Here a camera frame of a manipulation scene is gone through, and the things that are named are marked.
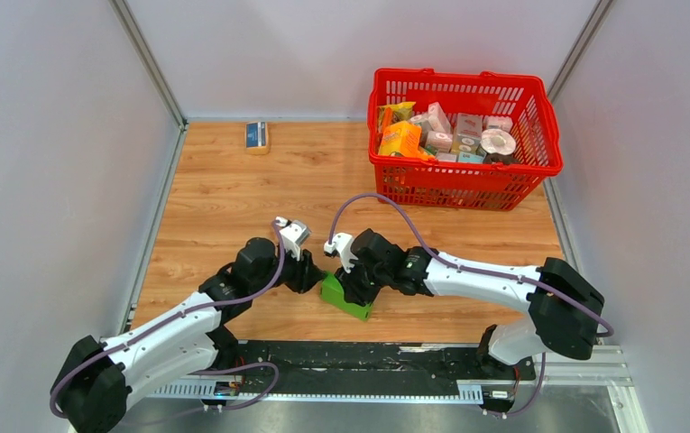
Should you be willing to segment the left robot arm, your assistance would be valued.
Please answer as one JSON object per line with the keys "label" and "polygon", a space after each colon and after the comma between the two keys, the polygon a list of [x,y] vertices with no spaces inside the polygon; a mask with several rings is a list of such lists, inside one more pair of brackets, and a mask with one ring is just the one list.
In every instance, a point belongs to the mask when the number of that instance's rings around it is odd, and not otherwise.
{"label": "left robot arm", "polygon": [[309,250],[252,238],[175,308],[104,341],[75,343],[51,387],[51,411],[78,432],[107,432],[163,385],[209,368],[229,373],[238,352],[225,324],[268,289],[305,293],[326,275]]}

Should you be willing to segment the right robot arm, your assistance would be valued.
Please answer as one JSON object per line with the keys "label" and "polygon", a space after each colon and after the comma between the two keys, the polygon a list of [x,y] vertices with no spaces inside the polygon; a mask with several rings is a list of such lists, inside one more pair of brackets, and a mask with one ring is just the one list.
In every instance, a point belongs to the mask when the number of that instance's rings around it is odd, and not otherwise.
{"label": "right robot arm", "polygon": [[403,250],[371,229],[338,233],[324,252],[339,258],[336,278],[350,304],[366,306],[389,287],[406,296],[477,299],[522,313],[516,322],[485,330],[476,364],[488,377],[539,353],[579,361],[593,354],[604,297],[562,259],[548,257],[540,266],[475,262],[423,246]]}

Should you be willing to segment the green paper box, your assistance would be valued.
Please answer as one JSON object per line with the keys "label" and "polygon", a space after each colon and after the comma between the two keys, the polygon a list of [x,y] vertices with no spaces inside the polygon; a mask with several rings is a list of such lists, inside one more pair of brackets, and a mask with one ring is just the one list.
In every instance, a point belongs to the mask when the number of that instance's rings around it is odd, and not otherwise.
{"label": "green paper box", "polygon": [[372,304],[361,306],[356,303],[347,302],[345,300],[345,291],[342,285],[331,272],[328,272],[321,282],[320,298],[344,313],[362,321],[367,321],[373,310]]}

